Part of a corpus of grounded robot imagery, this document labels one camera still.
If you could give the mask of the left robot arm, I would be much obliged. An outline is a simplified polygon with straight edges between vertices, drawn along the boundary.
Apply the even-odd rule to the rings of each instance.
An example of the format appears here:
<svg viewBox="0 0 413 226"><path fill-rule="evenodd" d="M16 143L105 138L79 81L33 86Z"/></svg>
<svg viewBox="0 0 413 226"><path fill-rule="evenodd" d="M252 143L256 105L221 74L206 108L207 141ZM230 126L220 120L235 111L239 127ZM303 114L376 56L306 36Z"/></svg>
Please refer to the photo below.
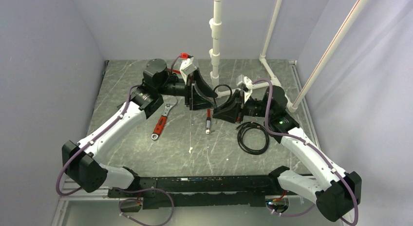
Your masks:
<svg viewBox="0 0 413 226"><path fill-rule="evenodd" d="M140 190L138 174L128 167L103 164L113 146L163 106L164 95L183 97L191 111L216 107L213 98L218 95L204 81L193 56L183 61L179 72L177 75L168 68L163 59L150 60L143 70L142 83L129 89L125 102L110 119L80 141L62 146L63 168L59 175L68 175L79 190L87 193L104 186L135 196Z"/></svg>

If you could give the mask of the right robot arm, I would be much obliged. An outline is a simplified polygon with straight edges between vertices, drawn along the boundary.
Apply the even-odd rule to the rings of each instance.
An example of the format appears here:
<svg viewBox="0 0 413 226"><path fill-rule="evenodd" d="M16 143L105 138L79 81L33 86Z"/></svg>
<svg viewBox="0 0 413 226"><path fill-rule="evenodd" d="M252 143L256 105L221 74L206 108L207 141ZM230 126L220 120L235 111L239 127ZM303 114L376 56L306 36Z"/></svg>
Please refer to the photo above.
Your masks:
<svg viewBox="0 0 413 226"><path fill-rule="evenodd" d="M244 75L237 79L238 89L231 90L227 101L217 105L217 93L210 86L206 89L208 108L215 119L230 123L242 122L245 116L264 118L264 129L269 136L290 150L310 171L313 179L280 167L275 177L268 181L273 194L292 191L309 200L329 221L342 220L355 226L359 220L361 177L347 172L323 153L305 134L298 122L286 111L288 98L282 87L270 79L252 81Z"/></svg>

